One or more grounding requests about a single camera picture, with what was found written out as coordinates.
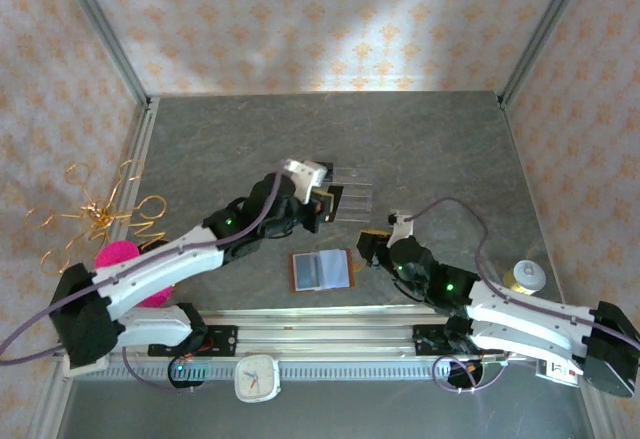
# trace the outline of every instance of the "marble-patterned surface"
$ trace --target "marble-patterned surface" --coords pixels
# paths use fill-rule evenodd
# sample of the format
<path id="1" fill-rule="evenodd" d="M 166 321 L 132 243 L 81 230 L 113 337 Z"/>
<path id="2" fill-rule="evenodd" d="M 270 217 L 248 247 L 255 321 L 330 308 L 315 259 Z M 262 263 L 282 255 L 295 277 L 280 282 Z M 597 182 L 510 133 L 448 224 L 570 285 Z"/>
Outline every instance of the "marble-patterned surface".
<path id="1" fill-rule="evenodd" d="M 356 288 L 311 294 L 289 289 L 292 252 L 350 247 L 359 231 L 386 227 L 391 208 L 417 211 L 442 196 L 475 208 L 490 229 L 486 253 L 497 273 L 525 256 L 559 299 L 511 135 L 491 92 L 372 92 L 164 98 L 160 101 L 139 198 L 162 194 L 169 211 L 157 227 L 175 239 L 247 194 L 280 159 L 333 161 L 375 172 L 371 224 L 302 229 L 215 272 L 180 283 L 173 299 L 200 310 L 361 306 L 408 302 L 383 271 L 356 274 Z M 442 205 L 416 236 L 446 263 L 475 270 L 475 220 Z"/>

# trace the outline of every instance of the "pink sponge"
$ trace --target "pink sponge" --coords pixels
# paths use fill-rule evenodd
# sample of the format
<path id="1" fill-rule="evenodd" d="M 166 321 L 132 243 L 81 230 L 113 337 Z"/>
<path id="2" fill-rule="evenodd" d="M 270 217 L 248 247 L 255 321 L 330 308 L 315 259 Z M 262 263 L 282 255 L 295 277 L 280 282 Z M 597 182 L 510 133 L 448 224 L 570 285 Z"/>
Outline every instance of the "pink sponge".
<path id="1" fill-rule="evenodd" d="M 120 262 L 128 261 L 134 257 L 138 257 L 140 251 L 131 241 L 115 241 L 102 249 L 96 256 L 96 269 L 99 267 L 108 267 Z M 161 307 L 171 295 L 173 287 L 167 287 L 153 296 L 147 297 L 138 306 L 140 307 Z"/>

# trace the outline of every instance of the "white plastic casing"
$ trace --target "white plastic casing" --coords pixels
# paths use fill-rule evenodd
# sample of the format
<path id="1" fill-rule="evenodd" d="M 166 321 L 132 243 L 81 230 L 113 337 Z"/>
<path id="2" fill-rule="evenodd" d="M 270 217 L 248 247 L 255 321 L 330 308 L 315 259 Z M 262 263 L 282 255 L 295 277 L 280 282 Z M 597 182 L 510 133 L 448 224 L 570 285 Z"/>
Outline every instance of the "white plastic casing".
<path id="1" fill-rule="evenodd" d="M 107 306 L 111 319 L 117 320 L 147 297 L 195 274 L 222 266 L 224 252 L 216 247 L 202 247 L 181 252 L 190 244 L 216 240 L 210 229 L 197 226 L 184 236 L 139 257 L 96 271 L 93 283 L 117 277 L 121 271 L 145 262 L 139 270 L 126 274 L 118 282 L 98 289 L 98 294 L 111 299 Z"/>
<path id="2" fill-rule="evenodd" d="M 118 335 L 116 349 L 126 346 L 163 344 L 177 346 L 191 334 L 191 321 L 178 306 L 134 307 L 118 322 L 125 330 Z"/>
<path id="3" fill-rule="evenodd" d="M 413 221 L 408 221 L 411 216 L 408 214 L 402 214 L 397 211 L 391 211 L 391 214 L 395 214 L 396 223 L 393 225 L 393 232 L 387 242 L 387 247 L 390 248 L 400 239 L 406 239 L 409 236 L 413 236 Z"/>
<path id="4" fill-rule="evenodd" d="M 83 374 L 89 374 L 91 372 L 104 371 L 109 367 L 109 355 L 102 356 L 96 362 L 87 364 L 86 366 L 71 367 L 71 359 L 69 354 L 65 354 L 62 357 L 62 375 L 64 377 L 76 377 Z"/>
<path id="5" fill-rule="evenodd" d="M 567 314 L 574 318 L 593 321 L 589 308 L 568 306 L 527 296 L 496 286 L 508 297 L 517 298 L 533 306 Z M 501 349 L 536 359 L 562 364 L 581 373 L 572 356 L 585 357 L 587 346 L 583 337 L 591 335 L 592 328 L 574 321 L 505 302 L 483 282 L 474 284 L 469 294 L 471 305 L 466 307 L 473 319 L 471 340 L 481 349 Z"/>
<path id="6" fill-rule="evenodd" d="M 284 170 L 291 173 L 291 180 L 296 186 L 295 197 L 303 204 L 309 204 L 311 190 L 320 187 L 327 168 L 312 161 L 299 162 L 294 159 L 287 159 L 284 163 Z"/>
<path id="7" fill-rule="evenodd" d="M 578 380 L 580 375 L 581 371 L 567 369 L 557 362 L 538 360 L 536 364 L 537 377 L 564 384 L 565 386 L 580 387 L 580 381 Z"/>

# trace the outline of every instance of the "metal frame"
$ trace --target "metal frame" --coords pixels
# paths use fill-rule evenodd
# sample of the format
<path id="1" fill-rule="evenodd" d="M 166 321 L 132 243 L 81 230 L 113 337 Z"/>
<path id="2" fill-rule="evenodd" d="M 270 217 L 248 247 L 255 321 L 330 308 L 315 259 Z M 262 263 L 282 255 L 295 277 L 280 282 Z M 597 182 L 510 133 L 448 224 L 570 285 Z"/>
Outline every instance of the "metal frame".
<path id="1" fill-rule="evenodd" d="M 536 59 L 547 43 L 547 39 L 555 29 L 556 24 L 560 20 L 562 13 L 567 8 L 571 0 L 551 0 L 546 11 L 542 15 L 542 19 L 536 26 L 529 43 L 525 48 L 522 56 L 518 60 L 507 84 L 498 96 L 501 107 L 507 107 L 515 98 L 520 86 L 522 85 L 527 74 L 533 68 Z"/>
<path id="2" fill-rule="evenodd" d="M 133 136 L 131 147 L 128 151 L 130 159 L 136 159 L 144 164 L 149 149 L 151 133 L 155 124 L 158 104 L 160 99 L 152 98 L 138 118 L 138 125 Z M 132 177 L 135 174 L 134 167 L 129 167 L 125 171 L 125 177 Z M 118 210 L 133 207 L 140 181 L 124 181 L 124 186 L 120 188 L 115 199 Z M 120 221 L 116 221 L 111 228 L 111 237 L 114 240 L 125 239 L 128 226 L 123 226 Z M 67 379 L 63 374 L 63 363 L 61 357 L 56 357 L 52 362 L 53 373 L 45 393 L 40 396 L 40 401 L 33 414 L 33 421 L 29 427 L 27 437 L 29 439 L 45 439 L 57 437 L 64 411 L 73 384 L 72 379 Z"/>
<path id="3" fill-rule="evenodd" d="M 137 167 L 139 167 L 140 164 L 144 164 L 147 158 L 147 152 L 149 150 L 149 143 L 151 142 L 153 126 L 156 122 L 156 115 L 158 114 L 159 104 L 159 98 L 151 98 L 149 100 L 149 105 L 145 106 L 140 114 L 131 147 L 127 153 L 127 158 L 136 161 L 136 163 L 129 165 L 125 170 L 124 176 L 127 178 L 134 177 L 136 175 Z M 115 199 L 115 204 L 119 211 L 131 209 L 135 206 L 139 188 L 140 180 L 124 181 L 124 185 L 118 190 L 118 195 Z M 128 229 L 128 224 L 123 225 L 121 221 L 116 221 L 111 227 L 110 235 L 114 241 L 121 241 L 126 239 Z"/>
<path id="4" fill-rule="evenodd" d="M 504 122 L 506 123 L 507 128 L 509 129 L 509 134 L 511 135 L 511 142 L 513 144 L 513 148 L 515 149 L 516 155 L 518 156 L 518 158 L 520 158 L 522 157 L 522 155 L 518 151 L 518 145 L 516 144 L 516 141 L 513 138 L 513 131 L 511 130 L 511 123 L 509 122 L 509 114 L 506 111 L 506 109 L 502 109 L 501 112 L 502 112 L 502 117 L 504 118 Z M 531 198 L 531 202 L 533 203 L 533 209 L 535 210 L 536 217 L 539 218 L 540 214 L 538 214 L 538 203 L 536 202 L 535 196 L 533 194 L 533 186 L 531 185 L 531 181 L 529 180 L 527 175 L 524 173 L 524 169 L 522 168 L 522 163 L 520 164 L 520 169 L 522 171 L 522 177 L 524 177 L 524 182 L 527 185 L 527 190 L 529 191 L 529 197 Z M 547 245 L 549 244 L 549 238 L 547 237 L 542 227 L 540 227 L 540 234 L 542 235 L 542 242 L 544 243 L 545 249 L 548 251 L 549 249 L 547 248 Z M 491 263 L 489 261 L 486 261 L 486 263 L 488 264 L 489 267 L 491 266 Z M 562 290 L 560 279 L 558 278 L 558 268 L 556 267 L 553 261 L 553 257 L 551 256 L 549 256 L 549 263 L 551 264 L 551 270 L 553 271 L 553 277 L 555 278 L 555 283 L 558 286 L 558 292 L 560 293 L 560 300 L 563 303 L 566 303 L 567 300 L 564 295 L 564 291 Z M 498 277 L 497 273 L 494 270 L 492 270 L 491 272 L 494 274 L 493 277 Z"/>
<path id="5" fill-rule="evenodd" d="M 140 105 L 146 106 L 149 97 L 135 69 L 131 65 L 131 62 L 129 62 L 129 58 L 113 31 L 109 20 L 100 7 L 98 0 L 78 0 L 78 2 L 87 14 L 94 30 L 102 40 L 105 49 L 107 49 L 107 52 L 111 56 L 116 69 L 118 69 L 122 75 L 122 79 L 129 88 L 129 91 L 131 91 L 131 94 Z"/>
<path id="6" fill-rule="evenodd" d="M 140 104 L 149 105 L 142 113 L 129 154 L 130 158 L 140 159 L 144 162 L 159 99 L 149 100 L 147 97 L 142 83 L 98 1 L 78 1 L 89 16 L 133 96 Z M 551 1 L 503 92 L 498 96 L 498 102 L 507 124 L 509 123 L 505 111 L 506 107 L 514 100 L 569 2 L 570 0 Z M 133 205 L 138 187 L 139 181 L 127 181 L 126 187 L 122 189 L 117 199 L 118 205 L 122 207 Z M 125 238 L 126 227 L 114 230 L 112 237 Z M 557 279 L 557 269 L 553 260 L 551 260 L 551 265 Z M 564 302 L 562 288 L 559 284 L 558 286 Z M 212 321 L 243 326 L 241 329 L 243 332 L 239 335 L 239 355 L 246 354 L 251 349 L 252 351 L 279 354 L 281 357 L 295 361 L 317 362 L 318 354 L 322 354 L 323 361 L 344 361 L 349 358 L 353 361 L 415 361 L 410 334 L 407 335 L 407 324 L 425 323 L 425 321 L 443 323 L 444 318 L 433 314 L 433 312 L 427 313 L 422 306 L 380 306 L 373 308 L 323 308 L 321 310 L 223 311 L 207 317 L 208 323 Z M 320 336 L 325 333 L 328 335 L 323 340 Z M 284 342 L 278 353 L 278 343 L 282 341 Z M 131 352 L 136 355 L 137 361 L 152 360 L 152 358 L 146 357 L 146 351 L 133 349 Z M 59 362 L 54 363 L 54 368 L 51 382 L 46 393 L 41 396 L 35 411 L 34 422 L 29 430 L 29 438 L 55 437 L 61 425 L 72 381 L 63 378 L 62 366 Z M 610 398 L 584 384 L 581 391 L 596 439 L 625 437 L 620 417 Z"/>

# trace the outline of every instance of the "clear plastic case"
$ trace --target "clear plastic case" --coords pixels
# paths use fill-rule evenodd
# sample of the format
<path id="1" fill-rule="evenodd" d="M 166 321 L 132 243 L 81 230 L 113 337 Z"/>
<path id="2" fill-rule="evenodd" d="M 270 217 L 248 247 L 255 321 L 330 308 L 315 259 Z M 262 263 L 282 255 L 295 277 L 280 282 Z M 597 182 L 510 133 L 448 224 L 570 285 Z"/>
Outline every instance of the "clear plastic case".
<path id="1" fill-rule="evenodd" d="M 373 206 L 373 171 L 371 169 L 334 167 L 331 182 L 325 186 L 342 186 L 336 221 L 369 222 Z"/>

